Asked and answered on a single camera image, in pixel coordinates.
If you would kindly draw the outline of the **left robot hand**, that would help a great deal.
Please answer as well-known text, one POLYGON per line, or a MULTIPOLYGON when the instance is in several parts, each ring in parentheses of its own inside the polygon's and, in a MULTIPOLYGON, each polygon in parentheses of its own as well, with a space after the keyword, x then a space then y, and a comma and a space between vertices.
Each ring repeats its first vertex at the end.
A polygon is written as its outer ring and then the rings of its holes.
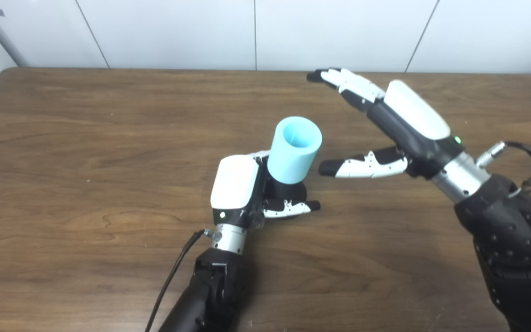
POLYGON ((301 181, 285 184, 271 175, 269 153, 237 154, 220 160, 210 197, 213 224, 254 231, 263 228, 265 220, 289 220, 322 208, 319 201, 307 199, 301 181))

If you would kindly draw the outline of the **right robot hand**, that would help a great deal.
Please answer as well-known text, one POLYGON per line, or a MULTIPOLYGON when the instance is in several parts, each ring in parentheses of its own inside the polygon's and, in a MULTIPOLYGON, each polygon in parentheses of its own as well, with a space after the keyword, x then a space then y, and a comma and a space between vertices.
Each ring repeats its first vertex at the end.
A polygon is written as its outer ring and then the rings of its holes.
POLYGON ((307 80, 336 89, 394 143, 344 160, 324 160, 321 176, 379 178, 405 172, 431 179, 464 151, 445 120, 403 81, 382 90, 347 69, 316 70, 307 80))

